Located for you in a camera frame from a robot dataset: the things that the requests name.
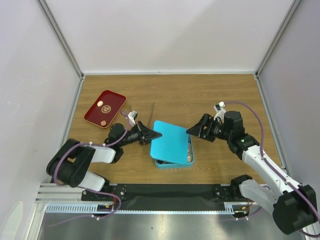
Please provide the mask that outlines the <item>teal tin lid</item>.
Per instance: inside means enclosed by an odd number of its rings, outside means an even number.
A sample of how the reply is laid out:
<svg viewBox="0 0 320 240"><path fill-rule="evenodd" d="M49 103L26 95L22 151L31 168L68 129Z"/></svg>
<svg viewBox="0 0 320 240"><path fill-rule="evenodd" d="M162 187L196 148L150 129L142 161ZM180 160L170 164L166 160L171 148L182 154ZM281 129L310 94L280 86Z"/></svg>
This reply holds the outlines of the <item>teal tin lid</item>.
<svg viewBox="0 0 320 240"><path fill-rule="evenodd" d="M164 162L185 164L188 156L187 129L178 125L156 120L153 130L162 134L150 144L150 157Z"/></svg>

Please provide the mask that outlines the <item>metal tongs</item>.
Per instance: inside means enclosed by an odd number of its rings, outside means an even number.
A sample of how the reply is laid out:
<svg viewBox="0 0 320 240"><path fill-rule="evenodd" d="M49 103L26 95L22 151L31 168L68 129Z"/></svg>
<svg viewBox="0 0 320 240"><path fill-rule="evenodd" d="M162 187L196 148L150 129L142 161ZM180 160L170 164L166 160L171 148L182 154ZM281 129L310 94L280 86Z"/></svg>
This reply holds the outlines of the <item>metal tongs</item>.
<svg viewBox="0 0 320 240"><path fill-rule="evenodd" d="M147 123L148 127L150 126L150 123L151 123L151 120L152 120L152 117L153 117L154 108L155 108L155 102L153 102L151 104L150 114L149 114L148 123Z"/></svg>

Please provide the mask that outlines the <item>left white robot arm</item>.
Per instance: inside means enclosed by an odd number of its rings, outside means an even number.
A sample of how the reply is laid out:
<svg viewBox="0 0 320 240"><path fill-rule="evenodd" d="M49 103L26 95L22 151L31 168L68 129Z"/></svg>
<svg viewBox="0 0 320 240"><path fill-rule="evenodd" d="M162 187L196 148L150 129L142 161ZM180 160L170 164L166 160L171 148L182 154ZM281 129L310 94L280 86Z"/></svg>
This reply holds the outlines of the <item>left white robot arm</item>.
<svg viewBox="0 0 320 240"><path fill-rule="evenodd" d="M115 164L123 156L124 146L135 142L141 146L148 145L162 136L141 121L130 130L125 129L121 123L115 123L111 126L104 144L81 143L73 138L68 139L48 163L46 173L54 182L60 181L72 188L92 189L92 194L98 200L105 200L110 194L109 186L105 185L107 180L89 172L90 164Z"/></svg>

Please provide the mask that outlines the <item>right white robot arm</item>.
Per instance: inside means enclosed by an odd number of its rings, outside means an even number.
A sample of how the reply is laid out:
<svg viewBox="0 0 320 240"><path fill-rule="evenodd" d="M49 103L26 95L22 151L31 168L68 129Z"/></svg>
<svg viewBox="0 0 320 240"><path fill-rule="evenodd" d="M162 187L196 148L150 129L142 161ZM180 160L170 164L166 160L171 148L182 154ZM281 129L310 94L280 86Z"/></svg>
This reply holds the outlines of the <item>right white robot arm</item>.
<svg viewBox="0 0 320 240"><path fill-rule="evenodd" d="M243 175L231 182L230 195L236 201L247 198L260 205L284 234L300 231L320 219L313 188L292 179L265 154L262 144L246 133L240 112L227 111L223 116L206 113L186 132L209 142L225 140L230 151L260 175L266 187Z"/></svg>

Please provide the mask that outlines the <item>teal square tin box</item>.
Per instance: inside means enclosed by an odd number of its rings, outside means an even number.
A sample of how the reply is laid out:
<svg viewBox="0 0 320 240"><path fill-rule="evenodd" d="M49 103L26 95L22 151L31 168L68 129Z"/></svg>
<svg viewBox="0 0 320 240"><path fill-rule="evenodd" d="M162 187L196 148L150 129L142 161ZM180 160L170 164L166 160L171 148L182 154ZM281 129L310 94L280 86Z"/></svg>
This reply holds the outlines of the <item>teal square tin box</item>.
<svg viewBox="0 0 320 240"><path fill-rule="evenodd" d="M187 152L187 162L184 164L181 163L170 163L162 160L155 159L154 160L155 165L158 169L177 169L177 168L189 168L192 167L195 158L194 158L194 152L193 152L193 144L192 144L192 138L190 135L188 135L188 152Z"/></svg>

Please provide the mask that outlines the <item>red lacquer tray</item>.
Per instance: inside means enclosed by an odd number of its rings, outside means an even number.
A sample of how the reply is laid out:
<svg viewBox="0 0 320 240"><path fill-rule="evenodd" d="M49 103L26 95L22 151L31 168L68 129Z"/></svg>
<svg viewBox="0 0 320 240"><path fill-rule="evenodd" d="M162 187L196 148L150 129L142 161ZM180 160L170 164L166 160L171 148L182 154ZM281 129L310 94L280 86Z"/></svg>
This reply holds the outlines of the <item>red lacquer tray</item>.
<svg viewBox="0 0 320 240"><path fill-rule="evenodd" d="M100 107L97 106L99 101L103 101L103 105ZM85 121L95 126L106 129L111 125L126 101L127 98L124 95L111 90L104 90L94 101L83 118ZM102 121L106 121L106 125L101 125Z"/></svg>

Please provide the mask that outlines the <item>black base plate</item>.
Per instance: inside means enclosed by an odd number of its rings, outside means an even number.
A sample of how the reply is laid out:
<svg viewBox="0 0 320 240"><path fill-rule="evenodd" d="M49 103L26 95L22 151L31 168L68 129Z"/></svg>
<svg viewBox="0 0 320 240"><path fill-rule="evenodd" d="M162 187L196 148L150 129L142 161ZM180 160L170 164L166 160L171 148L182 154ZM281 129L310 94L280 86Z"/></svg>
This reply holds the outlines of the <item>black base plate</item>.
<svg viewBox="0 0 320 240"><path fill-rule="evenodd" d="M223 211L224 203L236 202L231 187L220 184L111 184L125 211Z"/></svg>

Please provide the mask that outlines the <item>aluminium frame rail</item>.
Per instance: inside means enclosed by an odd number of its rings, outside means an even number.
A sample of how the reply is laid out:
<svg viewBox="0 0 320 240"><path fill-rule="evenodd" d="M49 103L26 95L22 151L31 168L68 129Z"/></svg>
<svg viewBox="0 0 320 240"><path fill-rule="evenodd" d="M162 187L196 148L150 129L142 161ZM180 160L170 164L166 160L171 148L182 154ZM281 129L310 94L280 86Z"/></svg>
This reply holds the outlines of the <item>aluminium frame rail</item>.
<svg viewBox="0 0 320 240"><path fill-rule="evenodd" d="M80 188L43 183L36 201L61 212L104 214L118 207L119 212L208 213L247 215L254 203L235 193L228 184L110 184L109 195Z"/></svg>

